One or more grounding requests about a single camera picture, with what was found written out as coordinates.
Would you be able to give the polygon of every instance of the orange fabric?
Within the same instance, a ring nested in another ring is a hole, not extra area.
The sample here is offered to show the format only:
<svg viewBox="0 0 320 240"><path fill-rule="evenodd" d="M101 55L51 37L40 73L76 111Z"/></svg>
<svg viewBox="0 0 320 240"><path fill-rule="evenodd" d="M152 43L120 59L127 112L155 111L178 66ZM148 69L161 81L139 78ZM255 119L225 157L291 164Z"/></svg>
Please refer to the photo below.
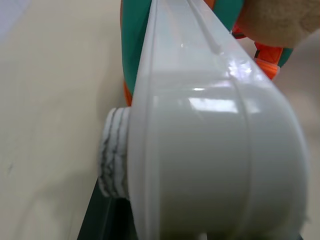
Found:
<svg viewBox="0 0 320 240"><path fill-rule="evenodd" d="M277 75L279 70L278 65L263 61L259 58L256 58L255 62L271 80Z"/></svg>
<svg viewBox="0 0 320 240"><path fill-rule="evenodd" d="M257 42L255 42L254 44L256 46L256 49L259 51L257 56L258 59L271 64L278 64L281 58L281 54L284 50L282 47L266 46Z"/></svg>
<svg viewBox="0 0 320 240"><path fill-rule="evenodd" d="M123 81L123 90L124 90L124 97L125 97L126 104L128 105L128 107L131 107L132 96L131 96L131 93L129 92L129 89L125 81Z"/></svg>
<svg viewBox="0 0 320 240"><path fill-rule="evenodd" d="M204 0L204 2L209 6L209 8L214 9L215 0Z"/></svg>

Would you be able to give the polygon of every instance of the toy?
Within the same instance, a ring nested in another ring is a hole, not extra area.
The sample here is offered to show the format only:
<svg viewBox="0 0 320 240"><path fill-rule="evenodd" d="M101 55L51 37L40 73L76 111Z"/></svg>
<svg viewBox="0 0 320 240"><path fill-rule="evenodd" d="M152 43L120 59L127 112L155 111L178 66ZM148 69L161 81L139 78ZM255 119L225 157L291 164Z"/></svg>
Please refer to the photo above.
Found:
<svg viewBox="0 0 320 240"><path fill-rule="evenodd" d="M232 31L255 43L256 63L272 80L293 47L319 28L319 0L204 0ZM151 0L121 1L122 63L127 103L131 104Z"/></svg>
<svg viewBox="0 0 320 240"><path fill-rule="evenodd" d="M153 0L137 68L132 107L106 119L98 181L130 200L139 240L298 239L301 128L209 7Z"/></svg>

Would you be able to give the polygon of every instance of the glossy plastic surface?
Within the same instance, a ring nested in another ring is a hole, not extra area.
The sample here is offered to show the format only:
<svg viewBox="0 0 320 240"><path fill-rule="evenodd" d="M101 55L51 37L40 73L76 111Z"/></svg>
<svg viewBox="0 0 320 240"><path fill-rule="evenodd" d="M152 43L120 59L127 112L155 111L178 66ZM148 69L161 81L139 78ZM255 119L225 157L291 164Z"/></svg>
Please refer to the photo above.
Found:
<svg viewBox="0 0 320 240"><path fill-rule="evenodd" d="M300 126L202 0L152 1L128 141L139 239L298 238L307 192Z"/></svg>

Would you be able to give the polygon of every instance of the table surface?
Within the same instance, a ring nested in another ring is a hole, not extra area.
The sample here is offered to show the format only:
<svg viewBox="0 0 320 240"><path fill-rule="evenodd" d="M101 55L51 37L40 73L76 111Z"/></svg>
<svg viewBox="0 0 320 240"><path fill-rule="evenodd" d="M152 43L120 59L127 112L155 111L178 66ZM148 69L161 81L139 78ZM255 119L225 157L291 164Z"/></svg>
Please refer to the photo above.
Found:
<svg viewBox="0 0 320 240"><path fill-rule="evenodd" d="M105 117L125 104L119 9L120 0L30 0L0 34L1 239L77 238ZM305 240L320 234L319 42L316 33L299 46L276 79L310 149Z"/></svg>

